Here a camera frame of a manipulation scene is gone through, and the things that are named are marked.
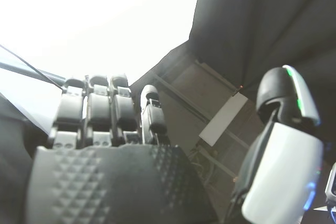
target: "bright white light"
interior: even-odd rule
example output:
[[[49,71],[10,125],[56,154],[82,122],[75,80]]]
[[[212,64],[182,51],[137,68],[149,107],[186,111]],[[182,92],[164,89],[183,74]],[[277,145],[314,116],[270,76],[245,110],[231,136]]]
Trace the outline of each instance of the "bright white light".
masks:
[[[188,40],[197,0],[0,0],[0,44],[60,76],[129,82]]]

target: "diamond-patterned grip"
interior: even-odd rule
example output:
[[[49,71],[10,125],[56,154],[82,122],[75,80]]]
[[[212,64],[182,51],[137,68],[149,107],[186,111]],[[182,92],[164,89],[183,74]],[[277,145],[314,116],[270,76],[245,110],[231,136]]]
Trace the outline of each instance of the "diamond-patterned grip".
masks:
[[[208,196],[179,147],[39,147],[26,224],[211,223]]]

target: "robotic hand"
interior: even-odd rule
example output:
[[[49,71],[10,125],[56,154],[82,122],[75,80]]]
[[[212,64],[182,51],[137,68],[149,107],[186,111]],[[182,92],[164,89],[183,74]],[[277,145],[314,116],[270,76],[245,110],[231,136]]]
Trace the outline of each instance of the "robotic hand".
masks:
[[[283,66],[264,75],[257,112],[266,126],[242,164],[225,223],[295,223],[310,207],[320,174],[317,109],[302,76]]]
[[[38,147],[23,223],[214,223],[216,213],[179,147],[157,90],[141,94],[142,137],[125,76],[69,79],[46,147]],[[84,98],[87,116],[82,120]],[[314,197],[319,115],[295,69],[265,74],[257,111],[267,122],[239,172],[226,223],[294,223]]]

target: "green light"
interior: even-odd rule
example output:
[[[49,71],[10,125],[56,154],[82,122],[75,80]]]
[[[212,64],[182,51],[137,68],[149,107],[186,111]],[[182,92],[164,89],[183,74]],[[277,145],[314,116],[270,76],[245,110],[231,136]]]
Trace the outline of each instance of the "green light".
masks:
[[[289,76],[293,76],[292,71],[290,71],[288,68],[287,68],[287,73]]]
[[[302,110],[302,102],[298,99],[298,107],[300,110]]]

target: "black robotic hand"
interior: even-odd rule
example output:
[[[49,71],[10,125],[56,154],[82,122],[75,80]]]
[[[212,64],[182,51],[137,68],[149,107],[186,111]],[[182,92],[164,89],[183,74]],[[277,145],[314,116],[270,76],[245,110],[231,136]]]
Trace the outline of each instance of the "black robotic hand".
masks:
[[[142,136],[126,76],[69,79],[63,89],[48,144],[36,151],[23,223],[217,221],[188,158],[170,146],[154,86],[141,94]]]

